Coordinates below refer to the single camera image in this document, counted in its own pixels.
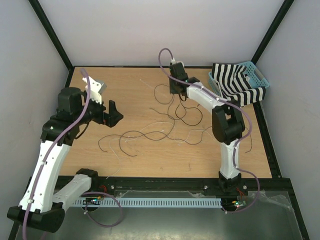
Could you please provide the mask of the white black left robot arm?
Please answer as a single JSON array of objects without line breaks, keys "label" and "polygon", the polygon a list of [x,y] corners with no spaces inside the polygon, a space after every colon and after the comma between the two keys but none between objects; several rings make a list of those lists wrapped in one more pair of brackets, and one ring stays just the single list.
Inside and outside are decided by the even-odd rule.
[{"label": "white black left robot arm", "polygon": [[25,194],[7,212],[9,219],[21,225],[23,239],[27,238],[28,228],[55,233],[80,196],[102,195],[98,172],[88,168],[78,170],[58,192],[54,190],[66,156],[82,136],[80,126],[95,122],[112,128],[124,117],[113,100],[104,106],[100,93],[94,90],[66,87],[57,101],[56,113],[42,127],[38,161]]}]

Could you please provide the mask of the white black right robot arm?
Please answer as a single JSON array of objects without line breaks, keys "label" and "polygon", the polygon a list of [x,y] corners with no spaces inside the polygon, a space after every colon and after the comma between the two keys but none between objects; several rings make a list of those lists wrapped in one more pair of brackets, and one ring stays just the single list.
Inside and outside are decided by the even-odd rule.
[{"label": "white black right robot arm", "polygon": [[220,142],[221,167],[218,172],[218,188],[229,195],[240,185],[239,147],[236,142],[242,138],[245,123],[241,111],[227,105],[207,89],[197,78],[188,77],[182,62],[172,60],[169,66],[170,92],[196,101],[211,113],[212,133]]}]

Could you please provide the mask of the white zip tie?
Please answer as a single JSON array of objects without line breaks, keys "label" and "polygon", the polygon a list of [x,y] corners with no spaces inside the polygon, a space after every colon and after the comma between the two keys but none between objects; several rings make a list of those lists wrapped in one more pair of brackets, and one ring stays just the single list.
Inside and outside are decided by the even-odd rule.
[{"label": "white zip tie", "polygon": [[150,89],[152,89],[152,90],[154,90],[154,89],[155,89],[155,87],[154,87],[154,86],[151,86],[149,83],[147,83],[147,82],[143,81],[142,79],[139,79],[139,81],[140,81],[142,84],[146,85],[148,88],[150,88]]}]

